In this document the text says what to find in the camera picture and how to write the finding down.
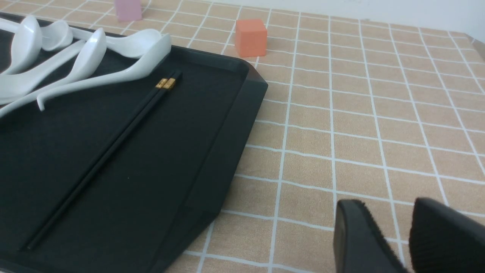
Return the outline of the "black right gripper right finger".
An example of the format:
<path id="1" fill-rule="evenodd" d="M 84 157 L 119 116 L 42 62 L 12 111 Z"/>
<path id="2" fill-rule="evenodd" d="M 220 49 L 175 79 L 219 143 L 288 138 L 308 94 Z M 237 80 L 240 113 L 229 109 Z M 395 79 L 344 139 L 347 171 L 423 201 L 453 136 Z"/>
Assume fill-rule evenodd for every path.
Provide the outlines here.
<path id="1" fill-rule="evenodd" d="M 485 228 L 431 198 L 415 200 L 409 237 L 416 273 L 483 273 Z"/>

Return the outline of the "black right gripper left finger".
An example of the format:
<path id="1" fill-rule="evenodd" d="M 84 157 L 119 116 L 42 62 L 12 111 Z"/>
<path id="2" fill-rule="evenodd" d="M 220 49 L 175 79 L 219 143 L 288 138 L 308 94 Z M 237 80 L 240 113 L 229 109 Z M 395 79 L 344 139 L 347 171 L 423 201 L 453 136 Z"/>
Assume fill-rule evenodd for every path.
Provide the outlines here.
<path id="1" fill-rule="evenodd" d="M 407 273 L 360 200 L 337 202 L 333 252 L 337 273 Z"/>

